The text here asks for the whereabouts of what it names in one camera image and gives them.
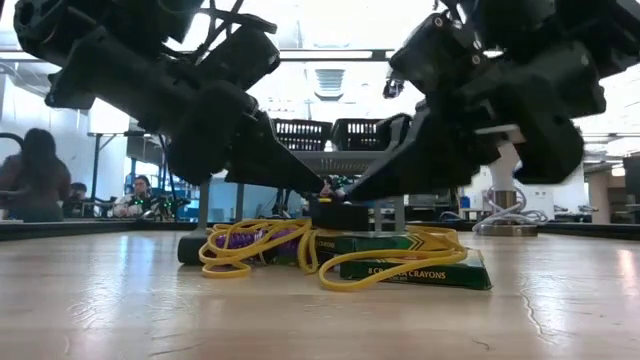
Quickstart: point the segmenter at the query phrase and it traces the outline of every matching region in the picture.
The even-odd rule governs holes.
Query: metal shelf
[[[384,151],[294,151],[318,175],[362,175]]]

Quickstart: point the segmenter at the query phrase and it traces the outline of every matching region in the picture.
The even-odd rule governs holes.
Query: purple object
[[[289,235],[295,230],[283,230],[277,232],[274,236],[271,237],[269,241],[279,239],[283,236]],[[259,239],[261,239],[264,235],[266,235],[266,231],[256,231],[254,233],[235,233],[231,234],[231,239],[229,239],[229,249],[241,249],[247,247]],[[226,235],[218,236],[216,239],[216,246],[222,248],[224,246],[224,242],[226,239]],[[298,251],[298,243],[300,243],[300,238],[294,239],[292,241],[288,241],[277,247],[277,254],[279,256],[296,256]]]

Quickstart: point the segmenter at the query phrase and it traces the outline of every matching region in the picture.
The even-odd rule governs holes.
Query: white tube
[[[515,191],[513,183],[513,171],[520,161],[516,148],[510,142],[505,142],[500,147],[500,159],[489,165],[494,191]]]

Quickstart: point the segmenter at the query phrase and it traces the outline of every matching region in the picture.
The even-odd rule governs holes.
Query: wooden table
[[[297,269],[210,280],[181,234],[0,243],[0,349],[31,359],[637,359],[640,243],[473,238],[494,288],[321,289]]]

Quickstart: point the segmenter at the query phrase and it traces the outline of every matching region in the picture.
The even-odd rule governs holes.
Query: dark hair
[[[83,183],[73,183],[71,184],[71,190],[87,192],[87,185]]]
[[[148,187],[148,188],[151,188],[151,182],[149,181],[149,178],[148,178],[148,177],[146,177],[146,176],[144,176],[144,175],[138,175],[138,176],[136,176],[136,179],[135,179],[135,180],[142,180],[142,181],[144,181],[144,183],[145,183],[145,184],[147,184],[147,187]]]
[[[46,190],[57,171],[56,142],[50,132],[33,128],[24,136],[20,152],[24,181],[34,190]]]

